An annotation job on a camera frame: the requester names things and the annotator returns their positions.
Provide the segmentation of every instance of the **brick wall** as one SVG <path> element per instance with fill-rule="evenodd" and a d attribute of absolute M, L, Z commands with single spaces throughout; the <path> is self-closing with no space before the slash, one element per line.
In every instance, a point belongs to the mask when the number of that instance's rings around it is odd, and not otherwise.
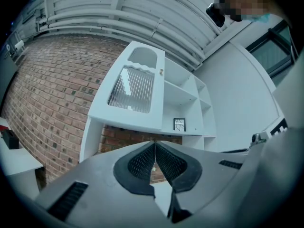
<path fill-rule="evenodd" d="M 2 116 L 44 169 L 41 185 L 78 164 L 91 102 L 106 73 L 125 49 L 123 41 L 90 36 L 37 38 L 27 45 L 2 109 Z M 134 143 L 181 138 L 106 126 L 101 153 Z M 152 182 L 163 180 L 159 170 Z"/>

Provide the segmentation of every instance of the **white ceiling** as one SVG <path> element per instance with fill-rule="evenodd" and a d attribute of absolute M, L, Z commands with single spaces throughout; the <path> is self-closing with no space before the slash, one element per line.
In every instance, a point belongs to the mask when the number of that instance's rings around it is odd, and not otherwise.
<path fill-rule="evenodd" d="M 60 24 L 54 23 L 62 22 L 58 31 L 82 30 L 137 40 L 165 50 L 170 58 L 190 70 L 196 70 L 207 57 L 248 24 L 233 23 L 227 19 L 225 25 L 218 28 L 206 14 L 207 6 L 212 2 L 213 0 L 32 0 L 16 24 L 21 38 L 24 38 L 34 34 L 29 31 L 31 26 L 22 24 L 32 11 L 38 10 L 40 18 L 52 19 L 53 15 L 61 15 L 61 18 L 48 21 L 49 28 L 44 26 L 45 23 L 40 24 L 39 32 L 56 28 Z M 109 10 L 123 13 L 117 16 L 109 14 Z"/>

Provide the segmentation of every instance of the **window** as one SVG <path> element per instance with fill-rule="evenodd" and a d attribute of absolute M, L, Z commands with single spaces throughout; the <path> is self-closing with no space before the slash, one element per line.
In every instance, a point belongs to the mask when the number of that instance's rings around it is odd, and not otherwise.
<path fill-rule="evenodd" d="M 285 21 L 246 48 L 278 86 L 292 67 L 289 28 Z"/>

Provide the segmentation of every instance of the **white countertop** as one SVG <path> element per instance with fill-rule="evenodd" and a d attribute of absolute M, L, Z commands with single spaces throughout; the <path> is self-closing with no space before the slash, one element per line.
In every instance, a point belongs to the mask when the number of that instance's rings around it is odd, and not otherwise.
<path fill-rule="evenodd" d="M 7 121 L 0 117 L 0 125 L 9 127 Z M 4 140 L 0 138 L 0 163 L 6 176 L 43 167 L 23 146 L 20 149 L 10 150 Z"/>

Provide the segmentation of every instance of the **black mesh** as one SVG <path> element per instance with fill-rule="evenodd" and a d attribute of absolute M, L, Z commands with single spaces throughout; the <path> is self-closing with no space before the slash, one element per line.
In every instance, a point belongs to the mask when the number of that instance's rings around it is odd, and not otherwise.
<path fill-rule="evenodd" d="M 57 219 L 64 221 L 87 187 L 86 183 L 74 182 L 48 212 Z"/>
<path fill-rule="evenodd" d="M 226 161 L 226 160 L 222 160 L 219 162 L 220 165 L 224 165 L 224 166 L 228 166 L 234 169 L 241 169 L 242 165 L 241 163 L 235 163 L 235 162 L 231 162 L 231 161 Z"/>
<path fill-rule="evenodd" d="M 128 163 L 128 170 L 133 176 L 150 183 L 151 170 L 155 163 L 154 144 L 133 157 Z"/>
<path fill-rule="evenodd" d="M 172 154 L 159 144 L 156 144 L 155 156 L 163 175 L 170 185 L 172 185 L 172 181 L 175 178 L 187 169 L 187 163 L 182 158 Z"/>

